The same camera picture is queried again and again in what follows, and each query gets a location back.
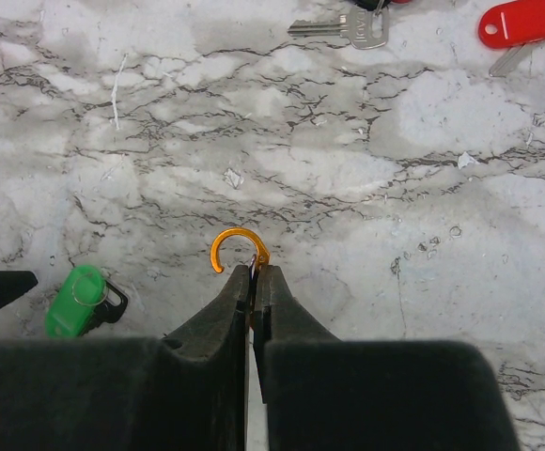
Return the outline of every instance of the green key tag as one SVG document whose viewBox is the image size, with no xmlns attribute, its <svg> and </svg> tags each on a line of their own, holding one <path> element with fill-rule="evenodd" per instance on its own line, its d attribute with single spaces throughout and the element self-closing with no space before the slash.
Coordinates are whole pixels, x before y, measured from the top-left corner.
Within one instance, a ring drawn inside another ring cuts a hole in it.
<svg viewBox="0 0 545 451">
<path fill-rule="evenodd" d="M 120 304 L 107 299 L 115 292 Z M 116 322 L 126 310 L 128 298 L 106 281 L 94 266 L 74 268 L 57 293 L 45 317 L 45 331 L 51 337 L 80 336 L 102 322 Z"/>
</svg>

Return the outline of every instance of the white marble countertop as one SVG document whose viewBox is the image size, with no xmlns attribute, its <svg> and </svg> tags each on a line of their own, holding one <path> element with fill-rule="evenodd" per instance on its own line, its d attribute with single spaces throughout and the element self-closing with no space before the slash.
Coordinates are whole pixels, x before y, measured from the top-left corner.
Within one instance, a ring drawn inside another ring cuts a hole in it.
<svg viewBox="0 0 545 451">
<path fill-rule="evenodd" d="M 246 226 L 341 338 L 476 344 L 545 449 L 545 45 L 491 79 L 495 3 L 392 6 L 363 52 L 287 34 L 347 3 L 0 0 L 0 269 L 39 278 L 0 336 L 42 335 L 81 263 L 131 297 L 92 334 L 170 332 L 226 280 L 213 238 Z"/>
</svg>

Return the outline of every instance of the red plastic keychain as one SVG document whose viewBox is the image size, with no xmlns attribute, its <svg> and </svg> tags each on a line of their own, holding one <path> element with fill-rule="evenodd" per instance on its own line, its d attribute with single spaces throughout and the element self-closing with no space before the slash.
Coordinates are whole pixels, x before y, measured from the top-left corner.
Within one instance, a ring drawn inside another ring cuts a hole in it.
<svg viewBox="0 0 545 451">
<path fill-rule="evenodd" d="M 478 34 L 492 49 L 545 40 L 545 1 L 517 0 L 491 8 L 481 18 Z"/>
</svg>

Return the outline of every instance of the carabiner hook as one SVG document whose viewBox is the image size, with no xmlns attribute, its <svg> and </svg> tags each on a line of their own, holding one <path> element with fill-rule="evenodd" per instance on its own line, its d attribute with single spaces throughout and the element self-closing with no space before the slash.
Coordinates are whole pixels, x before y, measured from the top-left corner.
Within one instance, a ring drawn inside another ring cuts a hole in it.
<svg viewBox="0 0 545 451">
<path fill-rule="evenodd" d="M 260 271 L 260 268 L 262 266 L 266 266 L 269 264 L 269 258 L 271 257 L 271 254 L 269 253 L 269 250 L 266 248 L 260 237 L 256 235 L 253 231 L 248 230 L 247 228 L 233 227 L 229 230 L 225 230 L 223 233 L 218 235 L 212 243 L 212 247 L 210 249 L 210 261 L 212 263 L 212 267 L 216 272 L 221 273 L 225 270 L 225 268 L 220 264 L 220 256 L 218 255 L 220 245 L 228 237 L 232 237 L 234 235 L 240 235 L 242 237 L 248 238 L 256 246 L 256 261 L 254 262 L 254 270 L 256 272 Z"/>
</svg>

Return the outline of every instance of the key ring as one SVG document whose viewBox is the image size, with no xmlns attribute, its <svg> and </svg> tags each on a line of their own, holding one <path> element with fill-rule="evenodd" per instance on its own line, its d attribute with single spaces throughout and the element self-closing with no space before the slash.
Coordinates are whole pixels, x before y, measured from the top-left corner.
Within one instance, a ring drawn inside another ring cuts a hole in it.
<svg viewBox="0 0 545 451">
<path fill-rule="evenodd" d="M 232 237 L 235 235 L 239 235 L 241 237 L 245 237 L 251 240 L 251 242 L 256 246 L 256 260 L 254 262 L 255 272 L 259 272 L 262 266 L 266 266 L 269 264 L 269 258 L 271 257 L 271 254 L 269 253 L 269 250 L 266 248 L 260 237 L 253 231 L 248 230 L 247 228 L 233 227 L 225 230 L 220 235 L 218 235 L 212 243 L 212 247 L 210 249 L 210 262 L 216 272 L 221 273 L 225 270 L 225 268 L 220 264 L 219 251 L 221 244 L 228 237 Z"/>
<path fill-rule="evenodd" d="M 89 278 L 93 277 L 93 273 L 92 272 L 85 272 L 83 275 L 79 276 L 78 279 L 76 279 L 74 281 L 74 283 L 72 284 L 72 288 L 71 288 L 72 299 L 74 299 L 74 301 L 76 301 L 77 303 L 79 303 L 83 307 L 96 307 L 97 305 L 99 305 L 100 303 L 102 303 L 103 301 L 105 301 L 107 299 L 107 295 L 109 294 L 109 289 L 105 288 L 103 290 L 103 293 L 101 294 L 101 299 L 97 303 L 83 303 L 78 299 L 78 297 L 76 296 L 76 292 L 74 290 L 76 288 L 76 284 L 78 284 L 78 281 L 81 280 L 83 277 L 89 277 Z"/>
</svg>

